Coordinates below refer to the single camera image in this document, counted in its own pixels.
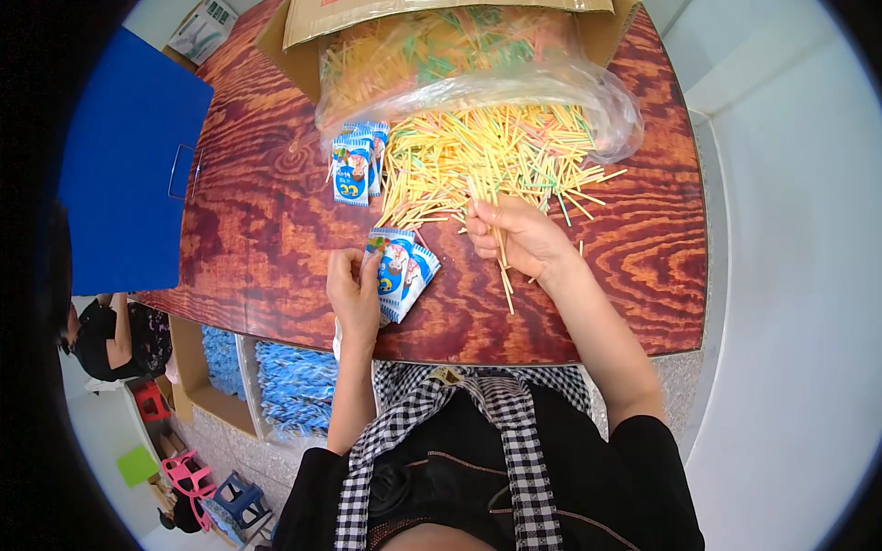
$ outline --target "wooden table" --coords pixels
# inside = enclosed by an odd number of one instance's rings
[[[157,309],[204,324],[329,349],[327,251],[363,247],[379,219],[333,202],[313,104],[252,46],[275,11],[265,0],[239,18],[196,74],[214,87],[198,146],[205,167],[188,200],[180,285],[143,293]],[[700,346],[706,235],[695,144],[670,61],[641,8],[610,65],[640,99],[646,137],[615,166],[628,172],[592,190],[596,219],[564,230],[650,354]],[[563,225],[555,203],[551,217]],[[471,364],[579,360],[552,303],[512,275],[508,313],[495,263],[483,262],[453,222],[421,230],[442,268],[404,323],[380,332],[380,359]]]

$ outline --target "checkered scarf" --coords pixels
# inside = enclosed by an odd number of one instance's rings
[[[559,549],[563,541],[557,507],[542,461],[533,397],[527,383],[558,391],[573,407],[590,414],[588,389],[575,367],[440,368],[380,364],[374,389],[383,411],[364,429],[349,453],[349,475],[340,492],[335,548],[366,548],[370,478],[375,459],[401,443],[413,427],[440,411],[453,393],[462,389],[502,435],[518,550]]]

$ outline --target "stack of blue packets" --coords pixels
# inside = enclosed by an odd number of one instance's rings
[[[202,348],[208,361],[208,382],[224,394],[236,395],[244,401],[245,387],[235,351],[235,335],[203,325]]]
[[[266,422],[281,440],[327,437],[337,361],[333,354],[259,341],[258,381]]]

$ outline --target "metal handle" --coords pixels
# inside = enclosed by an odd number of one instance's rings
[[[199,153],[199,160],[196,161],[196,175],[193,177],[193,189],[190,191],[190,199],[193,199],[193,194],[196,193],[196,185],[199,183],[199,172],[202,169],[203,150],[196,149],[195,147],[190,147],[189,145],[184,144],[179,144],[177,147],[177,153],[175,153],[175,162],[172,163],[171,166],[171,176],[168,178],[168,196],[172,197],[173,199],[181,199],[182,201],[186,201],[187,197],[175,195],[171,192],[172,182],[175,181],[175,169],[177,168],[177,159],[181,156],[181,148],[189,149],[190,151],[192,151],[194,157],[196,156],[196,153]]]

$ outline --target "blue folder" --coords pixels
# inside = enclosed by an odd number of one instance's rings
[[[73,294],[176,287],[181,218],[214,90],[121,28],[95,67],[64,146],[58,196]]]

